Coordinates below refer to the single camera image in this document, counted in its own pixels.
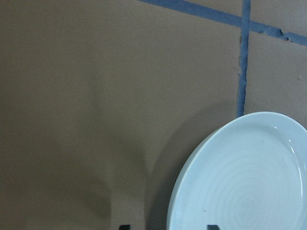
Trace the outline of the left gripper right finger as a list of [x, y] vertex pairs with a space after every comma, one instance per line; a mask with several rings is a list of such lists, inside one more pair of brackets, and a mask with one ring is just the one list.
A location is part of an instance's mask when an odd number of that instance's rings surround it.
[[220, 230], [218, 225], [207, 225], [207, 230]]

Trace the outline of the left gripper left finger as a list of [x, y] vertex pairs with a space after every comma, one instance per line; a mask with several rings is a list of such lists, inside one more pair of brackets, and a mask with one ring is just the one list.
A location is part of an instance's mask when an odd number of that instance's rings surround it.
[[120, 225], [119, 230], [130, 230], [130, 225], [129, 224]]

